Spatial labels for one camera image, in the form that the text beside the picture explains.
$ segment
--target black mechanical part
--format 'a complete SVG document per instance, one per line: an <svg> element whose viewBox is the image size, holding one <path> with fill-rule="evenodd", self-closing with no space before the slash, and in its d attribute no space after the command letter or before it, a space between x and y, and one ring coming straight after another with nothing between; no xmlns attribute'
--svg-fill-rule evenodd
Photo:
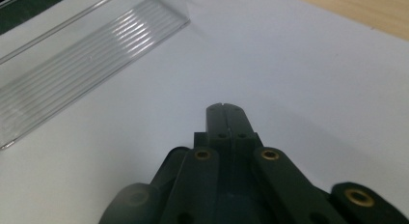
<svg viewBox="0 0 409 224"><path fill-rule="evenodd" d="M100 224L409 224L351 182L327 194L280 150L266 148L243 109L214 104L194 149L171 150L150 184L123 189Z"/></svg>
<svg viewBox="0 0 409 224"><path fill-rule="evenodd" d="M0 35L63 0L0 0Z"/></svg>

